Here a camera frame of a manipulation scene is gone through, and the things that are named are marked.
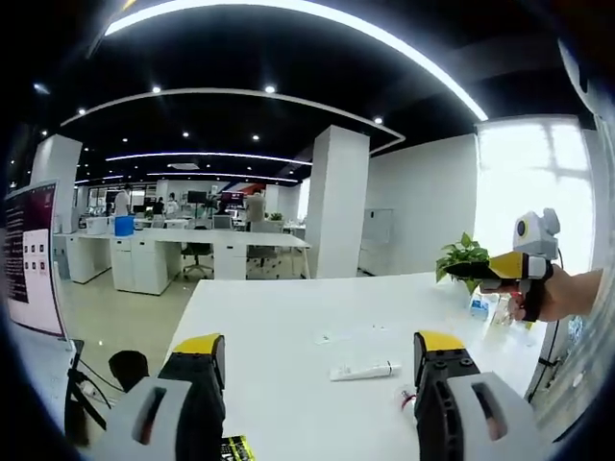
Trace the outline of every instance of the white tube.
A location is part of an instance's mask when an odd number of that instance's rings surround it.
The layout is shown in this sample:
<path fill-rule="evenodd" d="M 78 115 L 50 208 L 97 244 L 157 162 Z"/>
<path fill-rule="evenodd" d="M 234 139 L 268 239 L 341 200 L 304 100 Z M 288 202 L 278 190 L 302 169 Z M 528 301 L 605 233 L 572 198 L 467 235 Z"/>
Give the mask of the white tube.
<path fill-rule="evenodd" d="M 331 369 L 329 379 L 331 381 L 348 381 L 350 379 L 365 379 L 369 377 L 393 376 L 399 373 L 402 366 L 399 363 L 392 363 L 390 360 L 377 362 L 366 367 L 351 367 L 343 365 Z"/>

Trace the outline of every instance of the blue container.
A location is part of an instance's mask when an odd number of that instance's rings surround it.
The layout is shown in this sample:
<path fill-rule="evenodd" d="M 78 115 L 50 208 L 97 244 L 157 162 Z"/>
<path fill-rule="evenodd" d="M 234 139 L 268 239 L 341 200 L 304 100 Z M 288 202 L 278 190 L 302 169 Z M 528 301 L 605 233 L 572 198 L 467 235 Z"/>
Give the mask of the blue container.
<path fill-rule="evenodd" d="M 135 233 L 134 216 L 115 216 L 115 236 L 126 237 Z"/>

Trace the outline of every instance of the ceiling light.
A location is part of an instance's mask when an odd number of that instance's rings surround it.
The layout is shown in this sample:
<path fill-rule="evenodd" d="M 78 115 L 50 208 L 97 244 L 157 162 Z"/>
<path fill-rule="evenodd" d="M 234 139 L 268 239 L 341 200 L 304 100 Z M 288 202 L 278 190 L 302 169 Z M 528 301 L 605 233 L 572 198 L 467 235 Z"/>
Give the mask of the ceiling light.
<path fill-rule="evenodd" d="M 284 163 L 295 163 L 297 165 L 311 166 L 311 161 L 295 160 L 292 158 L 256 156 L 254 154 L 230 154 L 226 152 L 160 152 L 153 154 L 132 154 L 130 156 L 111 157 L 107 161 L 125 160 L 127 158 L 148 158 L 148 157 L 235 157 L 235 158 L 254 158 L 257 160 L 283 161 Z"/>
<path fill-rule="evenodd" d="M 285 181 L 285 182 L 299 182 L 298 180 L 290 180 L 288 178 L 270 178 L 268 176 L 253 176 L 253 175 L 233 175 L 230 173 L 148 173 L 147 176 L 185 176 L 189 174 L 190 176 L 225 176 L 231 178 L 249 178 L 251 180 L 266 180 L 266 181 Z"/>
<path fill-rule="evenodd" d="M 352 16 L 346 12 L 341 12 L 334 8 L 325 7 L 324 5 L 318 5 L 316 3 L 308 2 L 305 0 L 171 0 L 169 2 L 161 3 L 150 8 L 145 8 L 138 12 L 134 12 L 127 16 L 118 19 L 110 24 L 105 31 L 105 36 L 120 31 L 126 27 L 130 27 L 138 22 L 141 22 L 152 17 L 160 16 L 168 12 L 178 12 L 190 8 L 199 7 L 211 7 L 219 5 L 251 5 L 262 7 L 273 7 L 286 10 L 292 10 L 294 12 L 303 12 L 314 16 L 329 19 L 330 21 L 343 24 L 347 27 L 362 32 L 371 38 L 374 38 L 387 46 L 397 50 L 410 60 L 416 62 L 425 70 L 430 72 L 433 77 L 438 79 L 444 84 L 450 91 L 452 91 L 457 98 L 459 98 L 470 109 L 475 116 L 484 122 L 489 117 L 480 108 L 480 106 L 470 97 L 470 95 L 461 87 L 457 82 L 451 78 L 444 70 L 442 70 L 435 62 L 423 55 L 418 50 L 412 48 L 410 45 L 400 40 L 396 36 L 389 34 L 387 31 L 375 26 L 363 19 L 356 16 Z"/>
<path fill-rule="evenodd" d="M 49 94 L 49 90 L 43 84 L 34 84 L 35 91 L 39 94 Z"/>

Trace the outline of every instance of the office chair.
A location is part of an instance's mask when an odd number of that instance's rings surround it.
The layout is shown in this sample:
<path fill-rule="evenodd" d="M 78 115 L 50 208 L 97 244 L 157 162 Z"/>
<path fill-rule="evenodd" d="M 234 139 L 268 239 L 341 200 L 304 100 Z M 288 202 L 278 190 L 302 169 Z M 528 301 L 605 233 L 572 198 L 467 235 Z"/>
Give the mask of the office chair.
<path fill-rule="evenodd" d="M 214 214 L 213 228 L 217 231 L 232 231 L 233 218 L 229 214 Z"/>
<path fill-rule="evenodd" d="M 196 226 L 194 228 L 196 231 L 206 231 L 207 228 L 205 226 Z M 200 271 L 203 274 L 203 277 L 207 277 L 205 272 L 206 269 L 211 270 L 213 274 L 213 268 L 209 266 L 204 266 L 199 262 L 199 256 L 209 256 L 213 253 L 213 247 L 210 243 L 190 243 L 186 242 L 185 248 L 182 249 L 182 256 L 194 256 L 194 264 L 190 264 L 189 266 L 185 266 L 182 269 L 182 274 L 184 274 L 184 279 L 188 279 L 188 274 L 192 271 Z"/>
<path fill-rule="evenodd" d="M 282 233 L 283 226 L 280 226 L 275 221 L 261 221 L 258 223 L 252 223 L 250 232 L 263 232 L 263 233 Z M 270 259 L 274 262 L 271 265 L 271 268 L 278 266 L 280 262 L 278 261 L 278 249 L 276 247 L 260 247 L 251 245 L 248 247 L 248 260 L 250 259 L 260 259 L 260 271 L 264 273 L 264 265 L 265 260 Z"/>
<path fill-rule="evenodd" d="M 164 229 L 164 217 L 155 214 L 152 218 L 152 229 Z"/>

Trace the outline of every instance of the black office chair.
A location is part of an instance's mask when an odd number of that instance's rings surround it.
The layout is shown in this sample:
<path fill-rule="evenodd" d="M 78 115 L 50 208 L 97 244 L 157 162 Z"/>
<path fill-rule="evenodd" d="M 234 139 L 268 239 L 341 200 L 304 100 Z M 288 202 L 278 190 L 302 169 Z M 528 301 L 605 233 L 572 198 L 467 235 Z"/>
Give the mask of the black office chair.
<path fill-rule="evenodd" d="M 206 231 L 208 228 L 205 226 L 197 226 L 194 228 L 196 231 Z M 186 242 L 185 248 L 182 250 L 182 256 L 194 256 L 194 264 L 190 264 L 189 266 L 185 266 L 182 269 L 182 274 L 184 274 L 184 279 L 188 279 L 188 274 L 192 271 L 200 271 L 203 274 L 203 277 L 207 277 L 206 269 L 211 270 L 213 273 L 213 268 L 209 266 L 204 266 L 199 262 L 199 256 L 209 256 L 213 253 L 213 247 L 210 243 L 189 243 Z"/>

